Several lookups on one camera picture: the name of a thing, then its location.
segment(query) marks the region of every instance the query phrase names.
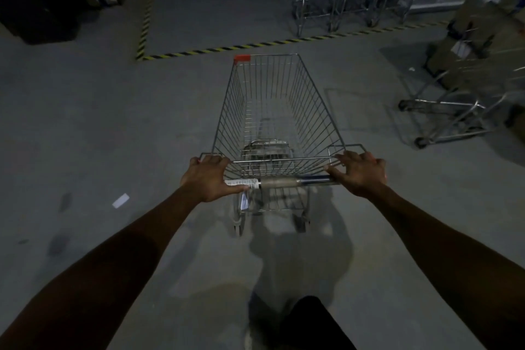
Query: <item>person's right arm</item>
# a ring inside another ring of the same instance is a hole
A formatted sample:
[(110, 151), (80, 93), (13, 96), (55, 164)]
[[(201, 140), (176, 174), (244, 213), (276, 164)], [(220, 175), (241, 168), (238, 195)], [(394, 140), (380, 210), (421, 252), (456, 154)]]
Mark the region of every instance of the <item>person's right arm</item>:
[(371, 201), (441, 297), (488, 349), (525, 348), (525, 270), (404, 200), (386, 185), (385, 162), (346, 151), (329, 174)]

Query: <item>person's right hand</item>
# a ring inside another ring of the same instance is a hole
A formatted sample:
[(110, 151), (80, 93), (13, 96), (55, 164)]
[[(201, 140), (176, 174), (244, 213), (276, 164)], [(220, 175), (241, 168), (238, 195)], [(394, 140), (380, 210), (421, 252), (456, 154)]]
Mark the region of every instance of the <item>person's right hand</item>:
[(325, 170), (358, 197), (368, 197), (378, 186), (386, 184), (384, 159), (376, 159), (369, 153), (358, 154), (345, 151), (334, 155), (346, 168), (346, 173), (335, 166), (326, 165)]

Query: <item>forearm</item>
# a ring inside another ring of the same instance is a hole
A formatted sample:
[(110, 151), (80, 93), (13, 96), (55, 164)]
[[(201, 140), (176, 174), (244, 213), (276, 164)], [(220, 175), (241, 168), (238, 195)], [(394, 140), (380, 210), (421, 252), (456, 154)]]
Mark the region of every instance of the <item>forearm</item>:
[(487, 348), (523, 340), (515, 324), (525, 320), (524, 269), (385, 185), (377, 186), (369, 199), (431, 284)]
[(179, 189), (93, 249), (30, 301), (0, 348), (106, 348), (197, 203)]

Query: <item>person's left arm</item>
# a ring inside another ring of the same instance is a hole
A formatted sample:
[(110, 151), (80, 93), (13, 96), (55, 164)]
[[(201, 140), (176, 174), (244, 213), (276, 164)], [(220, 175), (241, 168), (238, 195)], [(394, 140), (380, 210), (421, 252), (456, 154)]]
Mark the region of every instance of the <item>person's left arm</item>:
[(105, 349), (195, 206), (246, 189), (223, 181), (228, 163), (192, 158), (171, 196), (36, 294), (0, 336), (0, 349)]

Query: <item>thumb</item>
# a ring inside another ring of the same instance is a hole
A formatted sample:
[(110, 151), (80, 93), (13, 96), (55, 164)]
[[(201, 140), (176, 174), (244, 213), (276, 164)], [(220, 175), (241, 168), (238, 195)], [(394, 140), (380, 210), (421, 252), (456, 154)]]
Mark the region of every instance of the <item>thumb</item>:
[(331, 175), (333, 178), (335, 178), (337, 181), (343, 181), (345, 178), (345, 174), (338, 170), (335, 166), (332, 165), (326, 165), (325, 166), (326, 172)]
[(240, 194), (241, 192), (243, 191), (247, 191), (250, 189), (249, 186), (244, 186), (244, 185), (239, 185), (239, 186), (229, 186), (227, 185), (226, 183), (225, 184), (225, 188), (224, 188), (224, 193), (226, 195), (230, 195), (230, 194)]

